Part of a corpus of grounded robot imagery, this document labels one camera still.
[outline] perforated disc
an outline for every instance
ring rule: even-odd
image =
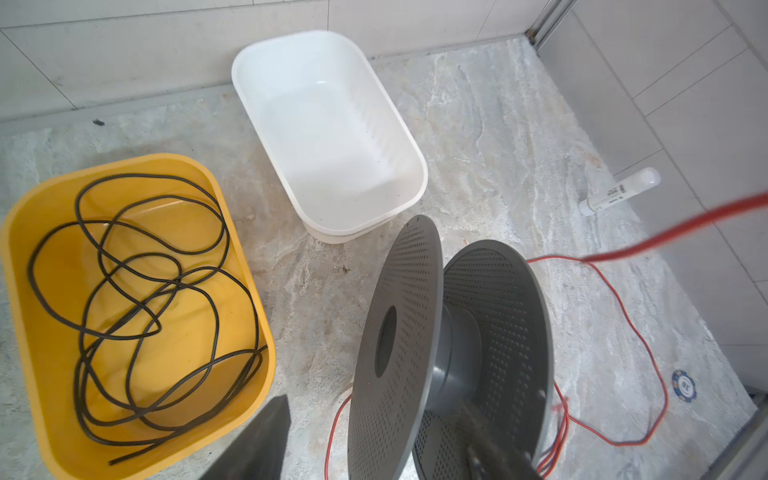
[[[525,259],[509,245],[475,242],[445,267],[445,303],[475,317],[482,341],[480,383],[471,405],[503,452],[537,458],[553,383],[546,305]],[[419,477],[469,479],[467,435],[456,417],[425,412],[413,447]]]
[[[351,480],[392,480],[405,467],[426,404],[441,312],[440,237],[419,215],[389,251],[362,333],[349,411]]]

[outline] black cable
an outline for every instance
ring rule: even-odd
[[[213,207],[206,202],[203,202],[194,198],[184,197],[181,195],[165,194],[165,195],[157,195],[156,197],[151,197],[145,200],[139,200],[137,202],[133,202],[132,204],[129,204],[126,207],[122,208],[109,220],[84,220],[82,217],[81,208],[80,208],[80,204],[82,202],[83,196],[90,189],[92,189],[93,187],[96,187],[99,184],[103,184],[104,182],[118,180],[122,178],[159,178],[159,179],[184,182],[185,184],[191,185],[192,187],[202,192],[208,198],[208,200],[210,200],[210,202],[213,204]],[[170,245],[168,242],[158,237],[157,235],[152,234],[151,232],[148,232],[140,227],[137,227],[132,223],[128,223],[126,221],[120,220],[126,214],[126,212],[128,212],[129,210],[135,207],[139,207],[141,205],[145,205],[150,202],[163,200],[163,199],[172,199],[172,200],[188,202],[208,210],[211,214],[213,214],[218,219],[218,221],[221,224],[221,230],[219,232],[218,238],[210,246],[205,247],[203,249],[182,250]],[[202,187],[200,187],[199,185],[195,184],[192,181],[189,181],[182,177],[176,177],[174,175],[154,175],[154,174],[111,175],[108,177],[102,177],[98,180],[95,180],[89,183],[88,185],[86,185],[82,190],[80,190],[80,192],[78,193],[78,195],[74,200],[74,215],[75,215],[75,218],[77,219],[76,221],[63,223],[62,225],[59,225],[58,227],[49,231],[43,237],[43,239],[40,241],[40,243],[35,248],[35,251],[31,255],[29,264],[27,265],[27,277],[29,278],[29,283],[31,285],[32,291],[35,293],[35,296],[38,298],[38,300],[40,301],[40,304],[43,306],[45,311],[49,315],[51,315],[53,318],[58,320],[59,322],[63,323],[64,325],[72,329],[76,329],[79,332],[78,349],[80,352],[80,358],[78,359],[74,367],[73,393],[74,393],[75,414],[77,415],[78,423],[80,424],[80,427],[82,427],[83,432],[85,432],[85,435],[87,435],[90,439],[93,439],[96,442],[99,442],[103,445],[112,445],[112,446],[146,445],[143,449],[137,450],[136,452],[132,452],[130,454],[123,455],[121,457],[117,457],[110,460],[109,462],[110,465],[114,465],[116,463],[123,462],[130,458],[133,458],[145,452],[148,452],[152,449],[155,449],[158,446],[163,445],[165,442],[171,439],[175,439],[176,437],[183,435],[186,432],[189,432],[191,429],[195,428],[196,426],[199,426],[207,422],[208,420],[212,419],[215,415],[217,415],[219,412],[224,410],[224,408],[226,408],[227,405],[229,405],[231,400],[238,393],[240,393],[240,391],[245,387],[245,385],[247,385],[247,383],[258,372],[259,368],[261,367],[261,364],[263,363],[262,352],[265,350],[266,345],[259,347],[259,341],[260,341],[259,318],[256,312],[256,304],[253,302],[253,297],[251,296],[250,291],[248,290],[248,287],[243,285],[237,278],[235,278],[234,276],[232,276],[222,268],[222,266],[224,265],[224,262],[227,260],[227,254],[230,251],[230,241],[231,241],[230,231],[227,228],[226,222],[224,221],[223,213],[221,211],[221,207],[219,203],[216,201],[216,198],[213,197],[208,192],[206,192],[205,189],[203,189]],[[91,232],[88,231],[88,225],[94,224],[94,223],[97,223],[100,225],[104,225],[104,224],[107,225],[107,227],[104,229],[104,232],[101,235],[101,238],[99,240],[96,240],[93,237],[93,235],[91,235]],[[83,308],[83,315],[82,315],[82,318],[80,319],[80,323],[76,323],[70,319],[66,319],[62,315],[58,314],[46,301],[35,279],[35,262],[37,261],[38,256],[42,251],[43,247],[45,246],[45,244],[56,233],[60,232],[65,228],[74,227],[74,226],[80,227],[82,233],[86,236],[88,241],[96,249],[98,266],[103,276],[103,278],[99,281],[96,287],[91,291],[91,294],[88,296],[88,299],[85,301],[85,305]],[[176,257],[174,257],[173,255],[170,255],[169,253],[143,252],[143,253],[137,253],[131,257],[120,260],[104,247],[104,245],[107,243],[109,236],[114,232],[115,227],[128,228],[130,230],[133,230],[134,232],[138,232],[146,236],[147,238],[153,240],[155,243],[158,243],[160,246],[170,250],[173,253],[177,253],[180,255],[185,255],[185,256],[203,255],[205,253],[208,253],[216,249],[219,245],[222,244],[222,242],[223,242],[223,252],[216,266],[196,266],[186,271],[184,271],[181,265],[181,262]],[[111,270],[108,270],[108,268],[104,264],[105,257],[107,260],[111,261],[115,265]],[[147,257],[158,257],[160,259],[165,259],[173,262],[173,264],[176,266],[177,275],[172,279],[156,278],[156,277],[145,275],[144,273],[139,272],[138,270],[135,270],[130,266],[130,263],[132,263],[134,260],[137,260],[140,258],[147,258]],[[121,270],[125,270],[130,274],[141,278],[142,280],[148,280],[148,281],[154,282],[158,284],[158,287],[145,298],[136,299],[132,297],[129,293],[121,289],[115,283],[113,277],[116,273],[118,273]],[[184,282],[185,278],[189,277],[190,275],[194,275],[195,273],[202,273],[203,276],[201,276],[197,280]],[[216,357],[216,348],[219,340],[219,331],[220,331],[220,320],[221,320],[220,313],[219,313],[219,310],[216,308],[216,303],[214,302],[214,299],[211,298],[208,292],[206,292],[205,289],[200,286],[202,283],[206,282],[206,280],[209,280],[211,277],[215,275],[224,275],[226,278],[228,278],[229,280],[234,282],[236,285],[238,285],[241,289],[243,289],[246,295],[248,295],[248,299],[250,300],[251,308],[253,310],[253,321],[255,322],[255,327],[256,327],[255,328],[256,334],[253,341],[252,349],[241,349],[241,350],[227,353],[226,355]],[[96,295],[98,294],[98,292],[101,290],[101,288],[107,284],[109,284],[109,286],[111,286],[118,293],[120,293],[120,295],[122,295],[124,298],[126,298],[127,300],[130,300],[131,303],[133,303],[133,306],[130,309],[128,309],[128,311],[126,311],[122,316],[117,318],[109,327],[104,329],[104,331],[90,329],[88,328],[88,317],[91,310],[91,304],[94,298],[96,297]],[[214,327],[214,335],[213,335],[212,346],[210,351],[210,360],[207,363],[204,363],[203,365],[189,372],[184,378],[182,378],[181,380],[176,382],[174,385],[172,385],[165,393],[163,393],[163,395],[161,395],[157,400],[152,402],[150,405],[140,406],[135,402],[134,397],[131,393],[131,376],[132,376],[134,367],[136,366],[136,361],[139,357],[141,346],[143,345],[145,339],[151,336],[159,335],[162,332],[163,326],[161,323],[161,316],[166,311],[166,309],[172,304],[172,302],[174,301],[174,298],[176,297],[176,294],[179,293],[181,290],[192,290],[204,296],[207,302],[209,303],[210,308],[214,314],[215,327]],[[148,306],[148,304],[151,300],[154,300],[160,297],[165,297],[164,299],[165,301],[163,302],[161,307],[157,310],[157,312],[154,312]],[[144,326],[142,333],[136,334],[136,335],[120,335],[119,330],[122,329],[127,324],[129,324],[129,322],[135,319],[136,315],[142,311],[145,312],[150,317],[150,320]],[[93,342],[87,346],[86,346],[86,336],[95,337]],[[107,390],[104,388],[101,380],[99,379],[97,373],[95,372],[91,364],[94,356],[96,355],[96,352],[98,351],[99,347],[105,340],[118,340],[118,341],[137,340],[136,346],[131,356],[131,361],[128,363],[126,374],[125,374],[124,387],[125,387],[125,396],[126,396],[127,402],[122,402],[121,400],[116,399],[115,397],[113,397],[107,392]],[[240,370],[240,373],[237,375],[237,378],[235,379],[234,383],[224,393],[224,395],[221,397],[221,400],[219,400],[216,403],[216,405],[210,410],[208,410],[207,412],[201,413],[200,415],[198,415],[197,417],[195,417],[194,419],[190,420],[189,422],[183,425],[161,425],[155,421],[150,420],[147,417],[147,415],[150,415],[151,413],[168,409],[184,401],[189,395],[191,395],[193,392],[195,392],[198,388],[200,388],[204,384],[214,365],[218,364],[219,362],[223,362],[225,360],[234,358],[236,356],[243,356],[243,355],[247,356],[247,361],[245,362],[245,365],[243,366],[243,368]],[[182,394],[175,400],[164,403],[165,400],[167,400],[171,395],[173,395],[174,392],[176,392],[182,385],[184,385],[186,382],[190,381],[192,378],[199,375],[200,373],[203,373],[203,375],[199,380],[197,380],[194,386],[192,386],[189,390],[187,390],[184,394]],[[99,393],[107,401],[109,401],[109,403],[129,411],[129,413],[123,418],[120,418],[117,420],[110,420],[110,421],[104,421],[94,417],[90,409],[88,408],[88,404],[86,403],[86,398],[85,398],[89,381],[93,382],[94,386],[99,391]],[[155,429],[159,432],[167,432],[167,434],[158,436],[157,438],[152,438],[152,439],[141,439],[141,440],[134,440],[134,441],[125,441],[125,440],[118,441],[118,440],[110,440],[110,439],[102,438],[99,435],[96,435],[91,430],[91,425],[108,427],[108,426],[122,425],[124,423],[133,422],[134,420],[138,420],[144,423],[146,426],[151,427],[152,429]]]

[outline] yellow bin rim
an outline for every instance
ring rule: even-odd
[[[27,283],[26,286],[28,287],[28,281],[27,281],[26,275],[24,275],[23,278],[21,279],[19,279],[18,276],[16,275],[16,273],[19,271],[24,273],[26,272],[26,264],[28,262],[28,258],[23,258],[23,259],[13,258],[11,244],[10,244],[11,229],[19,212],[25,207],[25,205],[28,202],[30,202],[30,200],[32,200],[33,198],[37,197],[40,194],[43,194],[45,191],[51,189],[52,187],[55,187],[64,182],[68,182],[70,180],[82,179],[86,177],[101,177],[101,176],[106,176],[106,175],[115,174],[115,173],[127,173],[128,171],[130,171],[131,173],[144,173],[141,170],[142,166],[146,167],[147,165],[150,165],[158,161],[175,161],[175,162],[188,164],[189,166],[193,167],[195,170],[198,170],[200,173],[202,173],[202,175],[205,176],[205,178],[208,180],[208,182],[212,187],[213,191],[209,193],[213,194],[213,196],[219,202],[219,205],[221,207],[221,212],[225,219],[227,228],[230,231],[233,252],[235,254],[235,257],[237,258],[237,263],[243,269],[243,279],[244,279],[245,285],[250,291],[250,294],[253,297],[253,303],[257,309],[257,314],[259,317],[258,326],[260,328],[259,334],[267,345],[267,348],[264,352],[265,353],[264,363],[266,363],[265,365],[266,378],[264,380],[264,383],[260,392],[258,393],[257,397],[254,399],[253,403],[247,409],[245,409],[242,413],[240,413],[237,417],[221,425],[219,428],[213,430],[212,432],[206,434],[205,436],[198,438],[194,442],[189,443],[188,445],[185,445],[183,448],[177,449],[175,452],[172,452],[168,456],[160,458],[157,461],[137,470],[136,472],[132,472],[126,476],[119,477],[119,480],[139,480],[141,478],[146,478],[150,475],[153,475],[159,472],[163,468],[173,465],[174,463],[180,461],[181,459],[191,455],[195,451],[202,449],[205,445],[208,445],[211,442],[226,435],[228,432],[232,431],[237,426],[243,424],[255,413],[255,411],[261,406],[262,402],[266,398],[270,390],[270,387],[272,385],[272,382],[274,380],[275,365],[276,365],[274,338],[272,337],[272,333],[270,331],[269,323],[267,322],[267,319],[266,319],[266,314],[264,312],[264,308],[261,303],[259,293],[256,289],[255,283],[253,282],[253,276],[250,274],[250,268],[248,267],[246,257],[243,253],[243,247],[240,244],[239,237],[237,236],[237,231],[235,229],[234,222],[232,221],[229,208],[227,207],[227,204],[223,198],[221,188],[219,187],[219,184],[216,178],[207,168],[205,168],[205,166],[203,166],[199,162],[189,157],[185,157],[184,155],[150,154],[150,155],[144,155],[142,157],[135,157],[127,160],[116,161],[109,164],[99,165],[97,167],[90,167],[84,170],[78,170],[70,174],[65,174],[59,177],[54,177],[49,180],[46,180],[45,182],[33,187],[29,192],[27,192],[27,194],[23,196],[18,202],[16,202],[13,208],[11,208],[10,211],[8,212],[8,215],[5,218],[5,222],[2,227],[2,235],[0,236],[0,252],[2,252],[2,261],[5,267],[4,268],[5,281],[8,285],[8,297],[10,300],[11,312],[14,319],[14,328],[16,332],[16,340],[18,342],[18,351],[22,361],[22,371],[24,372],[27,395],[28,395],[29,403],[31,407],[32,420],[35,425],[35,433],[38,439],[38,444],[40,446],[41,457],[45,462],[45,464],[50,469],[51,473],[53,473],[53,475],[56,478],[59,478],[62,480],[63,479],[82,480],[84,477],[77,476],[76,474],[69,472],[64,468],[64,466],[62,466],[62,464],[54,455],[53,449],[51,447],[50,438],[48,437],[48,431],[46,429],[46,424],[45,424],[45,417],[43,415],[43,408],[41,406],[41,399],[38,391],[38,380],[35,378],[35,371],[32,365],[31,345],[28,342],[27,333],[25,331],[25,318],[22,315],[22,305],[21,305],[21,302],[19,299],[19,293],[18,293],[19,281],[26,282]],[[207,423],[214,422],[216,418],[218,418],[219,416],[221,416],[221,413],[217,415],[217,417],[213,417]],[[180,436],[178,439],[182,439],[184,438],[184,436],[189,435],[190,433],[191,432],[188,432]]]

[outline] yellow plastic bin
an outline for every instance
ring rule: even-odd
[[[245,290],[224,275],[206,280],[205,290],[214,298],[220,314],[216,356],[252,349],[256,328],[259,347],[266,349],[262,353],[260,369],[218,415],[143,455],[109,465],[110,460],[141,447],[102,445],[84,434],[75,415],[73,393],[74,368],[80,358],[79,332],[58,322],[44,310],[31,288],[27,267],[44,235],[57,225],[74,220],[74,199],[78,191],[93,180],[115,174],[182,177],[199,185],[217,200],[231,235],[223,269],[247,287],[253,305]],[[81,202],[82,216],[86,220],[112,218],[132,202],[162,194],[194,197],[211,203],[200,191],[179,181],[130,177],[99,184],[89,191]],[[210,244],[221,230],[220,220],[206,214],[204,208],[173,199],[150,202],[130,210],[122,218],[162,236],[170,245],[183,250]],[[99,238],[106,226],[106,223],[91,223],[88,229]],[[109,241],[110,251],[122,259],[137,252],[162,250],[152,240],[130,232],[115,235],[114,241]],[[191,268],[199,263],[215,263],[220,254],[220,250],[214,249],[202,256],[178,255],[178,258],[185,268]],[[83,316],[87,297],[104,278],[96,256],[94,246],[75,225],[54,235],[40,251],[35,264],[38,287],[51,308],[76,323]],[[2,231],[2,258],[35,431],[42,458],[57,478],[146,478],[228,433],[251,417],[265,399],[275,372],[272,334],[221,189],[214,176],[196,161],[175,154],[147,155],[48,180],[30,191],[8,213]],[[142,258],[136,262],[134,266],[138,270],[144,269],[142,271],[153,272],[153,275],[160,275],[158,271],[163,270],[166,275],[173,276],[170,261]],[[121,273],[115,275],[115,281],[122,288],[135,295],[147,292],[147,282],[130,275],[121,278]],[[124,312],[127,306],[130,306],[128,300],[116,291],[104,289],[91,304],[89,318],[94,319],[94,324],[89,323],[88,327],[99,329],[107,325],[109,319],[114,322],[115,316]],[[253,318],[254,306],[258,327]],[[190,371],[210,361],[214,321],[210,304],[202,295],[181,290],[162,315],[161,322],[163,331],[144,340],[133,371],[131,392],[138,405],[153,402]],[[86,336],[86,345],[92,340]],[[125,400],[126,368],[137,341],[105,340],[92,362],[106,390],[122,401]],[[231,386],[235,372],[245,365],[244,360],[237,358],[216,364],[195,393],[172,408],[154,412],[153,421],[178,425],[210,409]],[[101,419],[117,419],[126,414],[125,410],[101,400],[92,385],[89,385],[85,398],[91,411]],[[150,431],[138,420],[119,426],[94,427],[94,431],[117,440],[159,436],[157,431]]]

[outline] white tiled wall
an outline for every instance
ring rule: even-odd
[[[660,171],[630,200],[649,233],[768,190],[767,25],[765,0],[580,0],[540,48],[611,172]],[[768,390],[768,213],[662,254],[741,379]]]
[[[327,29],[370,56],[526,31],[547,0],[1,0],[0,121],[230,81],[254,41]]]

